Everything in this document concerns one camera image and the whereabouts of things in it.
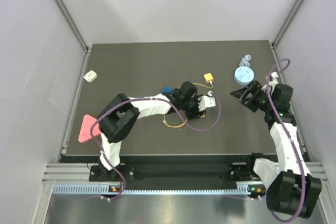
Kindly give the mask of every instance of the blue object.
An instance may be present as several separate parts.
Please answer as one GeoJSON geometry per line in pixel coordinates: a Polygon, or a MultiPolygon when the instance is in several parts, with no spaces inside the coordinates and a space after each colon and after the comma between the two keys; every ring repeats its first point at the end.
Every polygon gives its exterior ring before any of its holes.
{"type": "Polygon", "coordinates": [[[248,85],[253,81],[254,72],[248,67],[239,67],[235,71],[235,81],[241,85],[248,85]]]}
{"type": "Polygon", "coordinates": [[[163,89],[160,91],[160,93],[165,93],[165,92],[173,92],[173,90],[167,86],[164,86],[163,89]]]}

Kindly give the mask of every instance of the white wall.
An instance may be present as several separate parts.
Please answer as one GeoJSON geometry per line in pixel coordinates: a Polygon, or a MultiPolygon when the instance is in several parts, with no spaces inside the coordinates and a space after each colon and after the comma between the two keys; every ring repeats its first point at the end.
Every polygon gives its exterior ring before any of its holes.
{"type": "Polygon", "coordinates": [[[307,144],[322,161],[336,195],[336,1],[306,0],[280,42],[280,57],[292,64],[286,77],[294,88],[307,144]]]}
{"type": "Polygon", "coordinates": [[[0,219],[28,223],[83,58],[53,0],[0,0],[0,219]]]}
{"type": "Polygon", "coordinates": [[[273,41],[295,0],[64,0],[87,44],[273,41]]]}

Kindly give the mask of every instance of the metal floor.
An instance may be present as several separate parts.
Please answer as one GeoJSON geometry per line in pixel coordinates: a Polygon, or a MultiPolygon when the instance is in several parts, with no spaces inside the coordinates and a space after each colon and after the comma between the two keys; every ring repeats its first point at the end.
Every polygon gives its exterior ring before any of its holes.
{"type": "MultiPolygon", "coordinates": [[[[45,224],[276,224],[266,201],[247,201],[215,195],[124,195],[108,203],[99,197],[89,199],[62,218],[71,206],[87,195],[53,195],[45,224]]],[[[294,224],[324,224],[318,202],[310,219],[297,219],[294,224]]]]}

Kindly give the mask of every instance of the white small block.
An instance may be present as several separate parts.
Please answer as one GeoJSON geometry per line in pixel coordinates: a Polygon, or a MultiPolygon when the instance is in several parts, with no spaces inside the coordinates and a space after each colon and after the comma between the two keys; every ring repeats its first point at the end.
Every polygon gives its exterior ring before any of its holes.
{"type": "Polygon", "coordinates": [[[84,75],[84,80],[86,80],[87,82],[92,82],[95,78],[97,78],[97,73],[94,72],[93,70],[90,70],[89,72],[87,72],[84,75]]]}
{"type": "Polygon", "coordinates": [[[241,85],[248,85],[253,81],[254,72],[248,67],[239,67],[235,71],[235,81],[241,85]]]}

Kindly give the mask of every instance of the yellow cable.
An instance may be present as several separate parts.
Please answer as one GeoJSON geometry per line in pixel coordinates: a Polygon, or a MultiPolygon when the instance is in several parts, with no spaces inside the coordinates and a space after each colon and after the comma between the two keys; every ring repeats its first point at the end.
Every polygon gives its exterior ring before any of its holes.
{"type": "Polygon", "coordinates": [[[208,88],[208,89],[212,89],[212,88],[214,87],[212,83],[210,83],[210,84],[211,84],[211,87],[206,86],[206,85],[203,85],[203,84],[195,83],[195,82],[192,82],[192,84],[193,84],[193,85],[203,86],[203,87],[206,87],[206,88],[208,88]]]}
{"type": "Polygon", "coordinates": [[[182,126],[185,125],[185,123],[181,123],[180,125],[176,125],[176,126],[169,125],[166,120],[166,115],[163,115],[163,120],[164,120],[164,125],[166,125],[169,128],[181,128],[182,126]]]}
{"type": "MultiPolygon", "coordinates": [[[[212,89],[212,88],[214,87],[214,85],[212,84],[212,82],[210,83],[210,84],[211,84],[211,87],[206,86],[206,85],[203,85],[203,84],[200,84],[200,83],[195,83],[195,82],[192,82],[192,84],[193,84],[193,85],[203,86],[203,87],[206,87],[206,88],[208,88],[208,89],[212,89]]],[[[181,128],[182,126],[185,125],[185,123],[181,123],[180,125],[176,125],[176,126],[174,126],[174,125],[169,125],[169,124],[167,123],[167,120],[166,120],[166,115],[163,115],[163,122],[164,122],[164,124],[165,124],[167,127],[169,127],[169,128],[181,128]]]]}

